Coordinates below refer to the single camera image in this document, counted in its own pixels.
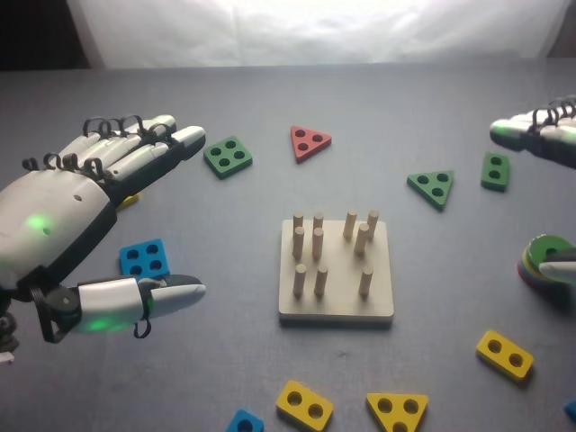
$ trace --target white backdrop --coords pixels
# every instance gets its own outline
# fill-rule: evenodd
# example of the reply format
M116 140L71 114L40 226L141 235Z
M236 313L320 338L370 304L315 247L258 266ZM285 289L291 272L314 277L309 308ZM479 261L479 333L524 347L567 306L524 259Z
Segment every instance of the white backdrop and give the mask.
M93 67L532 58L570 0L68 0Z

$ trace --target hole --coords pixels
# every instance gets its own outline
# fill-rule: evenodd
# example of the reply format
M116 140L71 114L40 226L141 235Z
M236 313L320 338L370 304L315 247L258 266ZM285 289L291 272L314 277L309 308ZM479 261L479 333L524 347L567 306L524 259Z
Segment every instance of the hole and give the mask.
M157 254L158 253L158 246L157 245L147 245L146 246L146 253L147 254Z
M488 349L489 349L492 353L497 354L497 353L499 353L500 350L502 349L502 344L501 344L498 340L494 340L494 339L493 339L493 340L491 340L491 341L488 343Z
M318 403L313 403L308 408L308 415L313 419L319 419L322 414L324 414L324 409Z
M404 410L409 414L416 414L418 412L418 403L413 399L408 399L404 402Z
M293 391L288 395L288 403L291 404L293 407L297 407L302 403L302 395L299 394L297 391Z
M150 263L150 270L159 270L162 268L162 263L155 259Z
M142 273L142 267L140 267L139 265L133 265L132 267L130 267L130 274L131 275L140 275Z
M508 360L510 361L510 364L513 365L514 367L520 367L522 365L522 362L524 361L522 355L516 353L510 354L510 358Z
M252 423L249 420L243 419L238 423L238 432L252 432Z
M408 432L408 428L401 421L394 423L392 426L392 432Z
M386 398L378 400L378 410L384 414L388 414L392 411L392 401Z

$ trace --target gray table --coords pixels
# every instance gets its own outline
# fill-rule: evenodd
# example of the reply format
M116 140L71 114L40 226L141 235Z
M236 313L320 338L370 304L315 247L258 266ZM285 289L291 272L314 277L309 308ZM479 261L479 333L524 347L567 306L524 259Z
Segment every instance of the gray table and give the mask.
M516 262L541 233L576 242L576 171L510 154L508 192L480 188L488 126L574 93L576 62L53 72L0 75L2 186L21 159L59 150L85 117L173 114L209 143L236 135L254 165L220 181L197 156L144 191L66 280L118 274L118 250L165 241L174 273L206 298L129 331L45 344L31 305L15 304L22 346L0 368L0 430L219 432L237 409L266 430L287 380L333 401L333 432L371 431L368 392L429 395L422 430L570 430L575 314L520 281ZM296 165L293 124L333 145ZM444 213L407 174L453 169ZM386 331L281 328L280 229L302 210L342 219L355 208L388 223L396 314ZM474 355L495 329L535 357L525 390Z

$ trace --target blue square block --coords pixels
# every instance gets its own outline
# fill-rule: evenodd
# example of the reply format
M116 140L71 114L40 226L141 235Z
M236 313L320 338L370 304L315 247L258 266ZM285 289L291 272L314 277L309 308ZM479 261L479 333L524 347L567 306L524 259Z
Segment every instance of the blue square block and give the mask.
M566 415L570 417L570 420L576 423L576 400L566 405L564 411L566 412Z
M232 419L226 432L264 432L264 421L240 409Z
M120 267L123 275L137 281L143 277L158 279L170 275L164 244L159 238L120 249Z

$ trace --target red triangle block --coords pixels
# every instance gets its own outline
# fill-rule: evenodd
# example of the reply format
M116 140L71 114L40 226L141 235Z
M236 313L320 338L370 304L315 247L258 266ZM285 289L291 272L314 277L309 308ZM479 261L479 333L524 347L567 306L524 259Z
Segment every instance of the red triangle block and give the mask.
M292 146L294 147L296 162L299 164L332 144L332 137L327 133L320 133L298 126L292 126L290 133L292 135Z

